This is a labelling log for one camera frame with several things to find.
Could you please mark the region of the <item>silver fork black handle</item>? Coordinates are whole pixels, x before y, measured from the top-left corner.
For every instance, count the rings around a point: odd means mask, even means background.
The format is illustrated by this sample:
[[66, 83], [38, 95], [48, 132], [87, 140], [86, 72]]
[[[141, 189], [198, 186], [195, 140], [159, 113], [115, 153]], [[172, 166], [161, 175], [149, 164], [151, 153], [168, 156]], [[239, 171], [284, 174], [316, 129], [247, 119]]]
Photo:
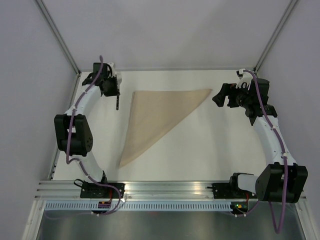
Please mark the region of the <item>silver fork black handle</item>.
[[118, 95], [116, 96], [116, 106], [115, 106], [115, 108], [116, 108], [117, 111], [119, 110], [119, 104], [120, 104], [120, 95], [118, 94]]

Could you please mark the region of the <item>beige cloth napkin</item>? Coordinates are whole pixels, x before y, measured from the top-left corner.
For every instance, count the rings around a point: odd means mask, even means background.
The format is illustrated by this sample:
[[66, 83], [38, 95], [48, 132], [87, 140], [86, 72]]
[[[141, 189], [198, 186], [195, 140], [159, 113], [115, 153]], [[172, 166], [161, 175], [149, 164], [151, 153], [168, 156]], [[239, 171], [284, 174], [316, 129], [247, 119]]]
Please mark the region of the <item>beige cloth napkin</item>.
[[210, 88], [186, 91], [138, 90], [132, 95], [119, 166], [141, 156], [189, 116], [211, 94]]

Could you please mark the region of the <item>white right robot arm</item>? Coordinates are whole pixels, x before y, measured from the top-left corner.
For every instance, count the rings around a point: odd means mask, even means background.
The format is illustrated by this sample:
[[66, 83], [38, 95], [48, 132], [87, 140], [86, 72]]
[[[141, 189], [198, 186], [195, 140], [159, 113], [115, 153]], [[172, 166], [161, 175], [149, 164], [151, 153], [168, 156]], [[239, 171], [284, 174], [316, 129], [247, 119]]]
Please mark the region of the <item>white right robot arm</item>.
[[235, 172], [229, 180], [228, 192], [235, 198], [246, 191], [263, 202], [297, 203], [305, 186], [308, 170], [298, 165], [289, 153], [279, 128], [277, 112], [268, 104], [270, 82], [252, 79], [237, 88], [235, 83], [223, 83], [212, 100], [223, 107], [228, 99], [230, 108], [242, 107], [257, 133], [268, 165], [259, 176]]

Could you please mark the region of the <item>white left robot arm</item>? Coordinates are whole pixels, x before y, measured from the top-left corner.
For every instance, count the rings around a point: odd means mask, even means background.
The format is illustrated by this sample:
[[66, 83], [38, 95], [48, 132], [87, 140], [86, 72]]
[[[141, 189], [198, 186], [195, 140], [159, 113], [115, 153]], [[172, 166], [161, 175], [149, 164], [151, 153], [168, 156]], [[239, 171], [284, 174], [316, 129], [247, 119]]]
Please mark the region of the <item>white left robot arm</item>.
[[101, 97], [116, 97], [119, 102], [120, 87], [116, 73], [90, 73], [80, 86], [80, 94], [71, 107], [54, 117], [57, 147], [65, 153], [67, 165], [75, 163], [94, 184], [91, 191], [98, 198], [109, 193], [104, 170], [99, 166], [92, 148], [94, 137], [88, 116]]

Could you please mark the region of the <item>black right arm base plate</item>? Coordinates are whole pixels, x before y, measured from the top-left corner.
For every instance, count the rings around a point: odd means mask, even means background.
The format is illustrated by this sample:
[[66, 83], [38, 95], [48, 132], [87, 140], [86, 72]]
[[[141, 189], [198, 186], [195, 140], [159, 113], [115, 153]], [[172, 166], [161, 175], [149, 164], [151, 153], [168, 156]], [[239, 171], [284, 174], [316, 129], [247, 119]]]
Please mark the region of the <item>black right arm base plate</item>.
[[216, 182], [213, 183], [209, 189], [212, 190], [215, 199], [256, 199], [257, 196], [249, 191], [242, 190], [232, 186], [229, 182]]

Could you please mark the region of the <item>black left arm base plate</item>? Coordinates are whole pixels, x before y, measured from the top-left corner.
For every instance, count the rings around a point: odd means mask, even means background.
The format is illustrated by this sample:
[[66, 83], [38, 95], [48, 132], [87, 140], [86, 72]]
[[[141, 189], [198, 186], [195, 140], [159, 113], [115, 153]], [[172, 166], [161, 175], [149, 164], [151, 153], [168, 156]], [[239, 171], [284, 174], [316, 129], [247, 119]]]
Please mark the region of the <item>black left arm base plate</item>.
[[85, 182], [81, 186], [81, 199], [122, 199], [125, 193], [125, 184], [113, 182], [110, 186], [99, 186], [95, 183]]

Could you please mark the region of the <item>left aluminium frame post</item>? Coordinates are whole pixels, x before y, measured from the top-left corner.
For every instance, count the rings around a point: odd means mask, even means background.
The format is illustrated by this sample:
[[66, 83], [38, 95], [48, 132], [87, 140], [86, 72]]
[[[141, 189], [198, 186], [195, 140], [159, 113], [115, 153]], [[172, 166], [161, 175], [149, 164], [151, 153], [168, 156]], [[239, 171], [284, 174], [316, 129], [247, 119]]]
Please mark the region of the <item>left aluminium frame post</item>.
[[78, 67], [74, 57], [72, 56], [68, 46], [66, 45], [66, 42], [59, 31], [48, 7], [46, 6], [45, 2], [43, 0], [34, 0], [35, 5], [39, 9], [43, 19], [45, 20], [48, 28], [52, 32], [56, 42], [58, 43], [60, 49], [62, 50], [62, 53], [64, 54], [67, 62], [70, 64], [71, 68], [75, 72], [77, 76], [81, 74], [81, 70]]

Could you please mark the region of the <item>aluminium frame post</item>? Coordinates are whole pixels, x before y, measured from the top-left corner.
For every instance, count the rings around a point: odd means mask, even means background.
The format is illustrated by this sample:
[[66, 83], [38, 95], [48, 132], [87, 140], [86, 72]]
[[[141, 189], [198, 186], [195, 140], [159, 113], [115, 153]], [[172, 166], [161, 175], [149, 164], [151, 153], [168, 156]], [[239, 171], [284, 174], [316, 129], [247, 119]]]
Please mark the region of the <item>aluminium frame post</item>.
[[35, 5], [39, 9], [43, 19], [45, 20], [48, 28], [52, 32], [56, 42], [58, 43], [60, 49], [62, 50], [62, 53], [64, 54], [67, 62], [70, 64], [71, 68], [75, 72], [77, 76], [81, 74], [81, 70], [78, 67], [74, 57], [72, 56], [68, 46], [66, 45], [66, 42], [59, 31], [48, 7], [46, 6], [45, 2], [43, 0], [34, 0]]
[[253, 70], [255, 73], [258, 73], [261, 69], [263, 63], [267, 59], [269, 53], [273, 49], [275, 43], [277, 42], [279, 36], [281, 35], [282, 31], [284, 30], [286, 24], [288, 23], [291, 15], [293, 14], [295, 8], [299, 4], [299, 0], [290, 0], [287, 7], [285, 8], [279, 22], [277, 23], [275, 29], [273, 30], [266, 46], [264, 47], [261, 55], [259, 56]]

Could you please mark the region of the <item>right aluminium frame post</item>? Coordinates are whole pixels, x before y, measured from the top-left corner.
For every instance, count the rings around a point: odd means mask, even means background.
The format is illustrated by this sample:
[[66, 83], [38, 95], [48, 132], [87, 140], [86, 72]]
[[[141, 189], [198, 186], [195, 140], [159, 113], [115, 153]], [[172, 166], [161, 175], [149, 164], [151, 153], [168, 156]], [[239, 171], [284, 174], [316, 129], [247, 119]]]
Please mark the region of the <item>right aluminium frame post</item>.
[[273, 49], [275, 43], [277, 42], [279, 36], [281, 35], [282, 31], [284, 30], [286, 24], [288, 23], [291, 15], [293, 14], [295, 8], [299, 4], [299, 0], [290, 0], [287, 7], [285, 8], [279, 22], [277, 23], [275, 29], [273, 30], [266, 46], [264, 47], [261, 55], [259, 56], [253, 70], [255, 73], [258, 73], [261, 69], [263, 63], [267, 59], [269, 53]]

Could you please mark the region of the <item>aluminium mounting rail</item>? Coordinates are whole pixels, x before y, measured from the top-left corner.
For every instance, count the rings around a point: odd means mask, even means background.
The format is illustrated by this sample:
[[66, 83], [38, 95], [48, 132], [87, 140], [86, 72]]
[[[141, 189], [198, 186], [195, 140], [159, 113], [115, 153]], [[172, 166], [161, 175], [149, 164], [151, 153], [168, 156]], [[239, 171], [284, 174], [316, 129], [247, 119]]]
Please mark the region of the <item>aluminium mounting rail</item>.
[[[215, 199], [209, 188], [213, 183], [228, 183], [228, 181], [114, 181], [124, 183], [125, 200], [134, 201], [206, 201], [227, 200]], [[36, 189], [36, 200], [88, 200], [80, 198], [82, 181], [79, 180], [44, 180]]]

